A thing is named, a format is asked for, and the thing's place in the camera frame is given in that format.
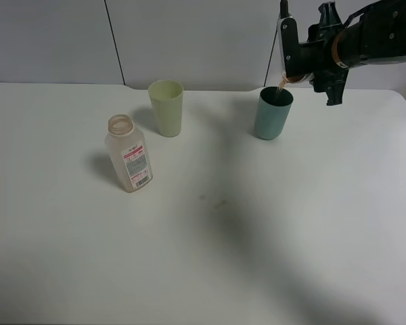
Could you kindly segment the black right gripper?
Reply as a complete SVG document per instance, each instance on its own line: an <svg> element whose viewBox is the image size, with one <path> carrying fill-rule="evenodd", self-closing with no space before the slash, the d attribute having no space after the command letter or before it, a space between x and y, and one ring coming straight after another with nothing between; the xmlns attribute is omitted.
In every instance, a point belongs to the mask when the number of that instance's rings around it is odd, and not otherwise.
<svg viewBox="0 0 406 325"><path fill-rule="evenodd" d="M308 28L307 40L300 43L299 75L313 73L315 93L325 93L327 106L342 104L349 69L339 68L332 58L332 43L342 30L342 20L334 1L318 8L319 23Z"/></svg>

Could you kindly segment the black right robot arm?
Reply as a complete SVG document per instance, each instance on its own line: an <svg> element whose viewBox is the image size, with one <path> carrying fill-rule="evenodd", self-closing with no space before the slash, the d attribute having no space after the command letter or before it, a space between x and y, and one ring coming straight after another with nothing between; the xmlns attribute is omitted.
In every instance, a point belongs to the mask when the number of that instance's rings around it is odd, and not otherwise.
<svg viewBox="0 0 406 325"><path fill-rule="evenodd" d="M377 1L341 20L333 1L319 6L319 22L298 47L296 74L312 74L327 104L342 103L351 69L406 62L406 1Z"/></svg>

